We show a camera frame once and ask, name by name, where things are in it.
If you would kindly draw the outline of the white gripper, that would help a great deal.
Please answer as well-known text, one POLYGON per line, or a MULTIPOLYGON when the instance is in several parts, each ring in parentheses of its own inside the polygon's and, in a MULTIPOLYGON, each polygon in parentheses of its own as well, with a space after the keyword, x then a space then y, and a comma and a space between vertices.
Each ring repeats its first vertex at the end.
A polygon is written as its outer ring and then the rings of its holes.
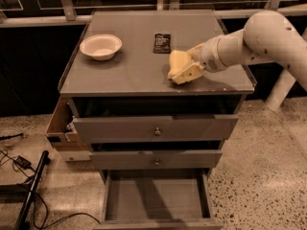
POLYGON ((222 63, 218 52, 221 39, 222 37, 219 35, 190 48, 187 53, 192 57, 198 57, 198 62, 190 61, 185 64, 180 70, 176 71, 172 81, 175 84, 184 84, 196 80, 202 76, 203 67, 210 73, 224 71, 226 66, 222 63))

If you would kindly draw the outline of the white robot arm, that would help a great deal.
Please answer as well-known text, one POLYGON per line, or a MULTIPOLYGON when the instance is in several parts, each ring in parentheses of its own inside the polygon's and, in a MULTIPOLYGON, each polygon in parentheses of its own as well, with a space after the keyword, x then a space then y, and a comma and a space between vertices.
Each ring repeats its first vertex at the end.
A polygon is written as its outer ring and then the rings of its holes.
POLYGON ((215 36, 187 51, 174 50, 168 79, 183 84, 200 78, 204 71, 218 73, 236 64, 266 62, 283 67, 266 100, 266 107, 275 111, 295 83, 307 89, 307 41, 277 11, 260 11, 239 31, 215 36))

